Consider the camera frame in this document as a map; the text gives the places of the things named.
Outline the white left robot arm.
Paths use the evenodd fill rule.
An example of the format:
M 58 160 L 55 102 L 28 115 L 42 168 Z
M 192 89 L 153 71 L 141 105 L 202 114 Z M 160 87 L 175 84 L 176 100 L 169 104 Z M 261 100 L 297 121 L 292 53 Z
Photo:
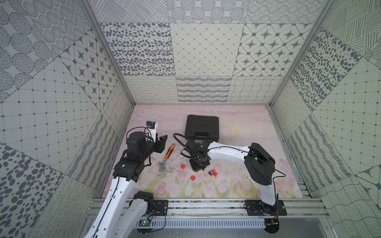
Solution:
M 128 131 L 126 149 L 114 167 L 113 179 L 107 197 L 87 238 L 127 238 L 137 227 L 138 221 L 153 211 L 154 197 L 150 192 L 138 191 L 127 210 L 123 213 L 127 199 L 134 190 L 139 176 L 152 153 L 162 153 L 166 147 L 167 135 L 158 136 L 155 129 Z

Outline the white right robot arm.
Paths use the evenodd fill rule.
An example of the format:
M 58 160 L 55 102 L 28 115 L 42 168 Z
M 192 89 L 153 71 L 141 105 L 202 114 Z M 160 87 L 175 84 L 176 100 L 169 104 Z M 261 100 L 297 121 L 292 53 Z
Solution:
M 204 170 L 211 160 L 225 160 L 245 165 L 254 182 L 260 185 L 262 206 L 275 207 L 278 201 L 273 181 L 275 160 L 258 143 L 251 146 L 223 145 L 212 140 L 198 143 L 179 133 L 173 138 L 183 147 L 181 153 L 189 159 L 193 171 Z

